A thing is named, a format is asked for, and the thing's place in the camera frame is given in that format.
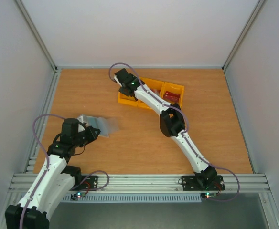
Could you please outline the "beige card holder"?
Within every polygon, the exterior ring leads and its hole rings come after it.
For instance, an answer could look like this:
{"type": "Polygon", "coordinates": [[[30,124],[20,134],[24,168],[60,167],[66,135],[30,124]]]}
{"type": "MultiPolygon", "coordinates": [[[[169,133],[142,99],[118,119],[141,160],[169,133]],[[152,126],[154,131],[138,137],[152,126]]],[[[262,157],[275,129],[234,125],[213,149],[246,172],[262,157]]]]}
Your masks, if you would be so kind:
{"type": "Polygon", "coordinates": [[[87,127],[92,126],[101,130],[99,136],[109,138],[113,132],[119,131],[118,121],[116,118],[103,118],[87,116],[87,127]]]}

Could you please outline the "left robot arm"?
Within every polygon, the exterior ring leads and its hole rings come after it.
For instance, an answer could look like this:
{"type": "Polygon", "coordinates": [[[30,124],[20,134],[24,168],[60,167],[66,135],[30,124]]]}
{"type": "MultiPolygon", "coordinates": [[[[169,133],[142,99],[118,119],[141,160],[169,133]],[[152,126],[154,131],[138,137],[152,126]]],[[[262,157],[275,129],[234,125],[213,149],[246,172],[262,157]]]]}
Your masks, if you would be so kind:
{"type": "Polygon", "coordinates": [[[5,211],[9,229],[47,229],[51,217],[69,190],[83,184],[81,169],[68,162],[78,147],[85,147],[97,139],[100,129],[75,118],[62,123],[61,132],[46,152],[45,162],[24,197],[5,211]]]}

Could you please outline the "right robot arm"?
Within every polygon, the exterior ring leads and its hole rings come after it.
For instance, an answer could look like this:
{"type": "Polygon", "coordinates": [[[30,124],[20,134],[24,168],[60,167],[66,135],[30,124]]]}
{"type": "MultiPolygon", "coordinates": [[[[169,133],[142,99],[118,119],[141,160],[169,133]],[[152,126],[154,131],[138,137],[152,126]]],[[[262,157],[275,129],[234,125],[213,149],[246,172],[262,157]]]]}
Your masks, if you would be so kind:
{"type": "Polygon", "coordinates": [[[217,171],[201,154],[190,138],[186,118],[180,106],[171,104],[153,92],[141,79],[123,68],[114,74],[114,81],[120,85],[119,91],[125,96],[140,100],[150,107],[160,119],[160,130],[171,138],[189,160],[197,185],[201,189],[210,188],[217,176],[217,171]]]}

